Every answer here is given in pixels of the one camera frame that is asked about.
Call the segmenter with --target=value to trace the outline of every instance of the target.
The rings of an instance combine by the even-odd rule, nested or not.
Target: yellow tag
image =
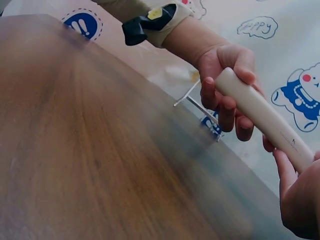
[[[154,9],[148,12],[148,19],[155,20],[162,17],[162,8]]]

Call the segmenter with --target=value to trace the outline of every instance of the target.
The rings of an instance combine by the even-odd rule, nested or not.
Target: exclamation mark
[[[80,20],[79,20],[79,25],[80,25],[80,27],[83,29],[83,31],[85,32],[85,35],[88,36],[88,35],[90,34],[90,32],[88,32],[86,23],[85,23],[85,21],[84,21],[83,19],[80,19]]]
[[[86,23],[85,23],[85,21],[83,19],[80,19],[79,22],[73,21],[71,23],[71,26],[73,27],[74,30],[76,30],[80,34],[82,34],[81,29],[85,32],[85,35],[88,36],[90,34],[90,32],[88,32]]]
[[[73,21],[73,22],[71,23],[71,26],[72,26],[73,29],[76,30],[78,33],[82,34],[81,29],[80,29],[80,26],[79,26],[79,24],[78,24],[76,21]]]

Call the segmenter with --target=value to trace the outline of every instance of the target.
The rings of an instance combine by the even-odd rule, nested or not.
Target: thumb
[[[233,67],[234,73],[244,83],[252,85],[256,81],[255,54],[247,48],[240,49]]]
[[[276,149],[273,151],[273,156],[278,168],[278,174],[280,178],[279,191],[280,199],[282,200],[298,177],[294,167],[283,151]]]

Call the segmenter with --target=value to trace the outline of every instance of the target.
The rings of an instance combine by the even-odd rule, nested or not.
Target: wooden table
[[[173,103],[58,20],[0,18],[0,240],[294,239]]]

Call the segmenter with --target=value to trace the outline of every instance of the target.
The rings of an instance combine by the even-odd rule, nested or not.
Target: speech bubble print
[[[237,28],[237,34],[246,34],[249,37],[262,39],[272,38],[278,29],[278,23],[270,16],[258,16],[243,22]]]

